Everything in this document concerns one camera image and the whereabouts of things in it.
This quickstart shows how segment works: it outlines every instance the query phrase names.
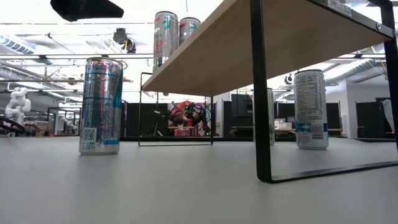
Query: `barcode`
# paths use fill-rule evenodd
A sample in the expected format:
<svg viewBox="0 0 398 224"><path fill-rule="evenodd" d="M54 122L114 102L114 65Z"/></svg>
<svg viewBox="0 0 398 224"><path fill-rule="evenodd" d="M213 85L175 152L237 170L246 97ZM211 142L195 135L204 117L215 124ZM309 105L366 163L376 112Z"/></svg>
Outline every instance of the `barcode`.
<svg viewBox="0 0 398 224"><path fill-rule="evenodd" d="M312 125L312 139L323 139L323 125L322 124L313 124Z"/></svg>
<svg viewBox="0 0 398 224"><path fill-rule="evenodd" d="M97 129L96 128L85 128L84 129L84 142L95 142L97 138Z"/></svg>

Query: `wall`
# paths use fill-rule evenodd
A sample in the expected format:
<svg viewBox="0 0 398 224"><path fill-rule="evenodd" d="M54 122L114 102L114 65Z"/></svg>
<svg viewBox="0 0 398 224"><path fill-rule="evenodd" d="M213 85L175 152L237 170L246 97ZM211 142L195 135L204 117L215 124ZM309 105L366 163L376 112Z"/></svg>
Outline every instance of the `wall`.
<svg viewBox="0 0 398 224"><path fill-rule="evenodd" d="M356 117L356 103L376 102L376 98L390 97L390 89L380 85L347 85L349 125L351 138L357 138L358 121Z"/></svg>
<svg viewBox="0 0 398 224"><path fill-rule="evenodd" d="M231 101L231 93L223 93L213 97L213 102L216 103L216 133L223 136L223 102Z"/></svg>
<svg viewBox="0 0 398 224"><path fill-rule="evenodd" d="M339 103L343 135L357 138L358 121L356 103L376 102L376 98L390 97L388 85L363 85L339 82L338 86L326 87L326 102Z"/></svg>
<svg viewBox="0 0 398 224"><path fill-rule="evenodd" d="M340 103L340 117L341 126L343 128L343 135L350 138L350 125L349 125L349 107L347 97L347 84L343 80L337 83L337 86L326 87L326 102L327 103Z"/></svg>

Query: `nutrition label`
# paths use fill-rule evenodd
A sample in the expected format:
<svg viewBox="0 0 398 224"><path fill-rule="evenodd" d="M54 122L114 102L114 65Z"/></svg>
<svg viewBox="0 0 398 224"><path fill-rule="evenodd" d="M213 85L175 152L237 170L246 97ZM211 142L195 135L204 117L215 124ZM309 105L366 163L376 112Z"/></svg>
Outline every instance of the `nutrition label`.
<svg viewBox="0 0 398 224"><path fill-rule="evenodd" d="M322 119L321 84L317 74L305 74L296 78L295 90L300 122Z"/></svg>

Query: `silver can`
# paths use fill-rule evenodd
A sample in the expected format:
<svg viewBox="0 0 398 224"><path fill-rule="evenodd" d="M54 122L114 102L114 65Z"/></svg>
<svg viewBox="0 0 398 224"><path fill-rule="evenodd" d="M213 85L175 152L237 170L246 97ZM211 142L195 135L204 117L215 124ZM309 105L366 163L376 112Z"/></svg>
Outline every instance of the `silver can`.
<svg viewBox="0 0 398 224"><path fill-rule="evenodd" d="M269 145L275 144L275 126L274 126L274 92L268 88L268 125L269 125ZM254 119L254 94L253 94L253 140L256 142L256 122Z"/></svg>
<svg viewBox="0 0 398 224"><path fill-rule="evenodd" d="M89 58L83 91L79 151L108 155L119 151L123 66L110 58Z"/></svg>
<svg viewBox="0 0 398 224"><path fill-rule="evenodd" d="M297 72L294 76L296 143L299 149L326 149L325 80L321 70Z"/></svg>
<svg viewBox="0 0 398 224"><path fill-rule="evenodd" d="M199 19L186 17L180 21L180 45L188 39L200 26Z"/></svg>
<svg viewBox="0 0 398 224"><path fill-rule="evenodd" d="M158 12L154 24L155 72L178 48L178 17L168 11Z"/></svg>

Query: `ceiling beam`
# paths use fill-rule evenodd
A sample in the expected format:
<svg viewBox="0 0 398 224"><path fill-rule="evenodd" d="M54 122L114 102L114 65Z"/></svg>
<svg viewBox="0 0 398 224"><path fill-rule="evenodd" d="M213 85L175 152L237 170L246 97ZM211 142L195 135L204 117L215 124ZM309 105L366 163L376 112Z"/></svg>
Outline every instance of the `ceiling beam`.
<svg viewBox="0 0 398 224"><path fill-rule="evenodd" d="M379 76L381 76L381 75L385 75L386 73L387 73L387 72L383 72L383 73L377 72L377 73L375 73L375 74L367 75L367 76L362 77L362 78L359 78L359 79L357 79L357 80L353 80L352 83L361 83L361 82L364 82L364 81L366 81L366 80L370 80L370 79L372 79L372 78L376 78L376 77L379 77Z"/></svg>

